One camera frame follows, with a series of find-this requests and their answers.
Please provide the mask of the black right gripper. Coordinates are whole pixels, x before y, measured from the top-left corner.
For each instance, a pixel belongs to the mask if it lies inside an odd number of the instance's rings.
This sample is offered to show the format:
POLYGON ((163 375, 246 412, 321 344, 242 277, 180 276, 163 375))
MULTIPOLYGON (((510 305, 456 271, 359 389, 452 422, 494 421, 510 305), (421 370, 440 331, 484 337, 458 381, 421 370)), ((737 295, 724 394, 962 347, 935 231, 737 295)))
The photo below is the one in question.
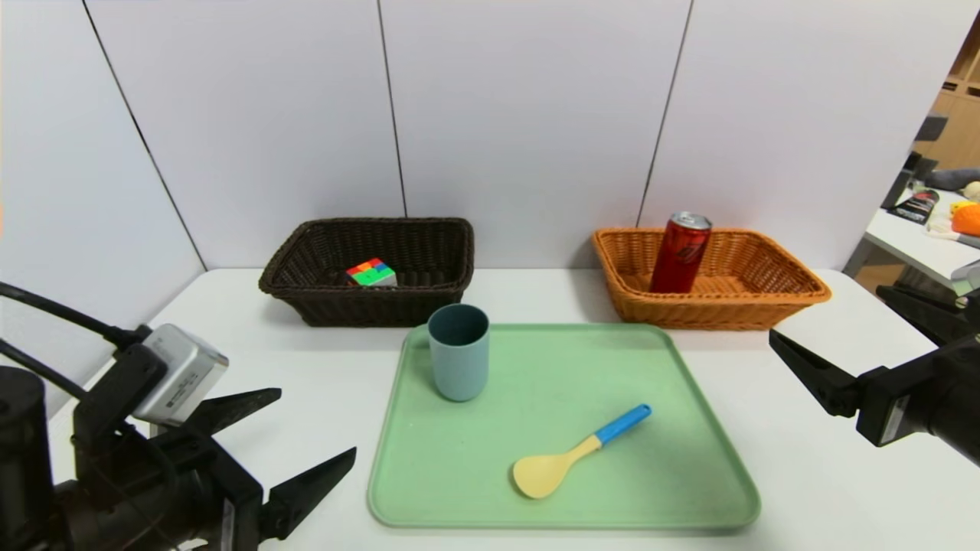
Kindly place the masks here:
POLYGON ((978 338, 971 334, 971 295, 940 300, 910 287, 880 285, 876 295, 938 349, 858 378, 777 329, 769 347, 830 416, 855 416, 877 447, 927 433, 979 464, 978 338))

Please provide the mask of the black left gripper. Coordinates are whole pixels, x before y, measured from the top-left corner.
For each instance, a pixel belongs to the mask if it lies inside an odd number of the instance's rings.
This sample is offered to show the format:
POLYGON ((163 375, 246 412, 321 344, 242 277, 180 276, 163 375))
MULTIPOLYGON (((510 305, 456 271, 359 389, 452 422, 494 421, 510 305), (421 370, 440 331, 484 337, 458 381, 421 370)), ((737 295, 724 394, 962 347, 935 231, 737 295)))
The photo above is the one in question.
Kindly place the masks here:
POLYGON ((207 399, 187 419, 192 430, 147 439, 126 426, 106 447, 84 446, 83 483, 100 510, 102 547, 176 550, 203 540, 207 550, 255 550, 287 540, 346 477, 357 448, 274 486, 260 509, 259 482, 211 435, 281 397, 266 388, 207 399))

